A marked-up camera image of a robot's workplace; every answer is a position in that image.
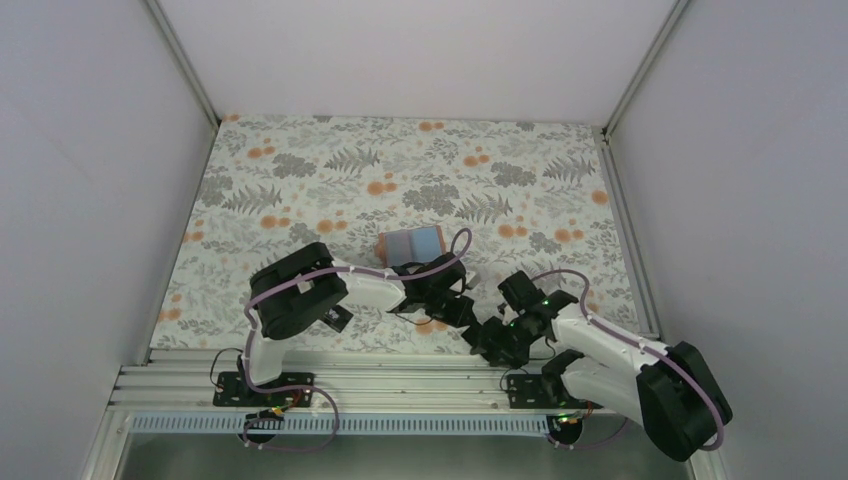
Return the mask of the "brown leather card holder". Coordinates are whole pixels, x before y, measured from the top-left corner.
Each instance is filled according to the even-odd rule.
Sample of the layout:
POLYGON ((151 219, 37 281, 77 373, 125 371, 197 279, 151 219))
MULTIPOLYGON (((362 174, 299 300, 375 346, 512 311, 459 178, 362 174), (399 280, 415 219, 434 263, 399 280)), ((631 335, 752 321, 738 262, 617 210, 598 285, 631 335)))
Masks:
POLYGON ((439 226, 424 226, 383 232, 378 235, 375 254, 384 266, 409 262, 427 263, 446 251, 439 226))

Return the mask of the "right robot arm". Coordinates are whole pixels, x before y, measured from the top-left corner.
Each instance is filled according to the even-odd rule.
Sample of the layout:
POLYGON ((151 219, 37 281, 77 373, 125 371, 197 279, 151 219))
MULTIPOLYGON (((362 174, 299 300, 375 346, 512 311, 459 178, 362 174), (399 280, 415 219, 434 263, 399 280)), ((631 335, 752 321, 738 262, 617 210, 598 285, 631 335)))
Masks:
POLYGON ((500 317, 470 324, 471 351, 530 386, 510 387, 515 408, 609 409, 643 428, 667 457, 683 462, 718 449, 733 412, 700 351, 629 332, 591 311, 588 293, 545 293, 518 272, 504 280, 500 317), (518 373, 544 339, 554 356, 536 374, 518 373))

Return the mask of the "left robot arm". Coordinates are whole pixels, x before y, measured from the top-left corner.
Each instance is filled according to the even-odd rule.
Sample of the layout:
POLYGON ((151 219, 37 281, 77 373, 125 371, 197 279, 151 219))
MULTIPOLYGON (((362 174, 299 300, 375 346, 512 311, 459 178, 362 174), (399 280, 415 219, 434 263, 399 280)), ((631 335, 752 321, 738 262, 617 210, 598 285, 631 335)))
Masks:
POLYGON ((447 325, 466 327, 474 319, 473 301, 465 293, 477 281, 476 273, 452 252, 429 262, 376 269, 343 262, 322 242, 308 244, 249 281, 245 314, 251 327, 238 390, 252 404, 270 402, 283 371, 284 341, 317 321, 342 331, 353 306, 390 314, 422 311, 447 325))

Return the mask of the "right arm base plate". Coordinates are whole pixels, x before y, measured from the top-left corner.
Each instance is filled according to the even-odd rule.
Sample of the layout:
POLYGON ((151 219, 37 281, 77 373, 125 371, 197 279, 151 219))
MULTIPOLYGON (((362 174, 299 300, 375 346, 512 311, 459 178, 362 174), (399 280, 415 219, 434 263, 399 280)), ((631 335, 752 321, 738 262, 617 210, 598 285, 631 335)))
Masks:
POLYGON ((569 396, 562 386, 551 387, 540 374, 508 374, 502 382, 514 410, 588 409, 589 402, 569 396))

